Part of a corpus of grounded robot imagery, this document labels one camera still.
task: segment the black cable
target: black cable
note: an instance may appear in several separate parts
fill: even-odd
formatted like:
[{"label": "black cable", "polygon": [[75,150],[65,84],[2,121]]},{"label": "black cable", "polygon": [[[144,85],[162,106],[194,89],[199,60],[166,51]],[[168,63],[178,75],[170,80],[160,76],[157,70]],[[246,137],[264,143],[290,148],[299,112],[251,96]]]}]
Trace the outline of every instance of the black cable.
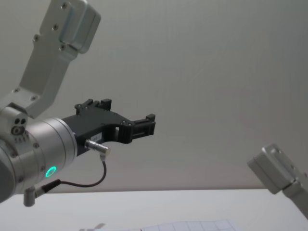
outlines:
[{"label": "black cable", "polygon": [[105,163],[105,161],[102,161],[102,163],[103,163],[103,167],[104,167],[104,173],[103,173],[102,178],[98,182],[96,182],[94,184],[76,184],[76,183],[72,183],[72,182],[61,181],[61,184],[68,184],[68,185],[71,185],[71,186],[81,187],[81,188],[90,188],[90,187],[94,187],[96,185],[99,185],[105,179],[106,174],[107,174],[106,163]]}]

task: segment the gray background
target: gray background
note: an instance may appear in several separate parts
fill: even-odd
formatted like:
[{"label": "gray background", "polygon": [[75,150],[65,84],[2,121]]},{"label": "gray background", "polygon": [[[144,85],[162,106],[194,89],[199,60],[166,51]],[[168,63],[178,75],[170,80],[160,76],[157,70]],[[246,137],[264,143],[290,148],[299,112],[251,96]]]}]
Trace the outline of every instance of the gray background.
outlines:
[{"label": "gray background", "polygon": [[[246,162],[271,142],[308,170],[308,1],[90,3],[103,18],[93,44],[40,118],[111,98],[129,119],[157,114],[157,127],[130,145],[106,144],[107,179],[89,191],[258,188]],[[0,96],[20,80],[48,5],[1,1]],[[101,174],[89,152],[57,177],[92,183]]]}]

